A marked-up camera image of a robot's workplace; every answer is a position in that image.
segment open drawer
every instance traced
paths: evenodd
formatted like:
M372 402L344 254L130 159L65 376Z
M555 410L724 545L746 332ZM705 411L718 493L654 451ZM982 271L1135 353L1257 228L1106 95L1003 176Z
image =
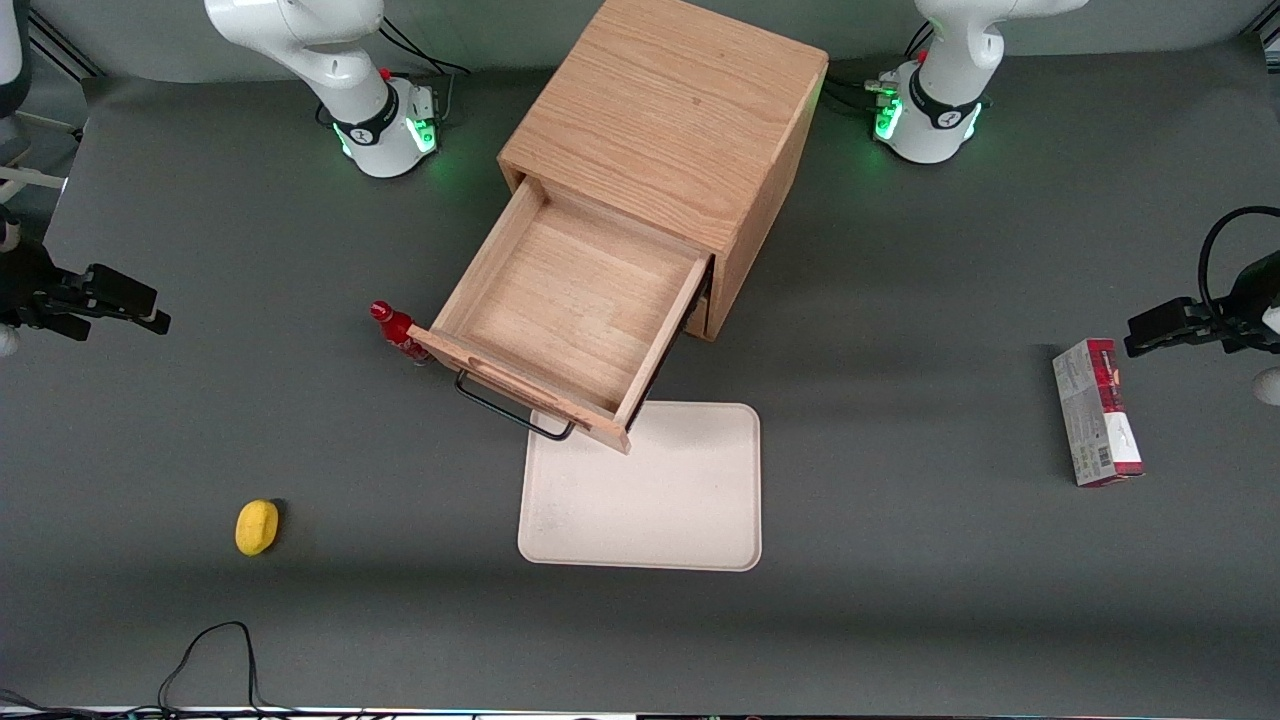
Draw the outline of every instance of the open drawer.
M704 290L710 254L526 177L431 329L458 372L630 452L627 428ZM534 428L563 439L570 428Z

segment white tray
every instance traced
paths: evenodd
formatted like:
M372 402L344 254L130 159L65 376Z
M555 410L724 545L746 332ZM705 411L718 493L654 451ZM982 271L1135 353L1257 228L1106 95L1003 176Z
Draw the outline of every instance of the white tray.
M556 420L534 413L553 432ZM750 570L760 559L760 419L746 405L645 402L631 455L529 433L520 552L532 562Z

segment cardboard box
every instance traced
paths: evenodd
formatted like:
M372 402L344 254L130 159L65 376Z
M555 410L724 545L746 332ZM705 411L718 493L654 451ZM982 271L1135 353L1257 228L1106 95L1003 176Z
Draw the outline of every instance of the cardboard box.
M1053 359L1075 484L1108 486L1142 475L1142 456L1120 398L1115 341L1091 338Z

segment box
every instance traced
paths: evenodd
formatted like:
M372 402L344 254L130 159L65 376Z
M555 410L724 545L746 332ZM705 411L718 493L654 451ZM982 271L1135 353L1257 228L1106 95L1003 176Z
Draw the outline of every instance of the box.
M719 333L826 72L822 50L696 5L605 0L498 155L511 202L408 336L486 410L628 452L681 331ZM476 384L571 427L529 427Z
M1075 484L1102 487L1142 475L1142 456L1120 398L1114 340L1091 338L1053 359Z

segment drawer handle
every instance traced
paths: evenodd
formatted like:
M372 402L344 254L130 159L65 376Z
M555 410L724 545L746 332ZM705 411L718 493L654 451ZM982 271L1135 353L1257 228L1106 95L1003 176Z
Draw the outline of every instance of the drawer handle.
M558 434L553 433L550 430L544 430L543 428L539 428L538 425L530 423L529 420L521 418L520 415L516 415L515 413L507 410L506 407L498 407L493 402L489 402L488 400L485 400L485 398L480 397L479 395L476 395L476 393L468 391L467 388L462 387L462 383L465 383L466 379L467 379L467 372L466 370L458 370L458 378L456 380L453 380L454 389L457 389L458 392L461 392L463 397L466 397L467 400L470 400L471 402L475 402L476 405L479 405L481 407L485 407L488 410L493 410L494 413L502 415L503 418L511 420L512 423L516 423L517 425L520 425L520 427L522 427L522 428L525 428L525 429L527 429L530 432L535 432L535 433L543 436L544 438L553 439L556 442L561 442L561 441L568 439L570 433L573 432L573 423L570 423L568 425L566 425L564 427L564 432L558 433Z

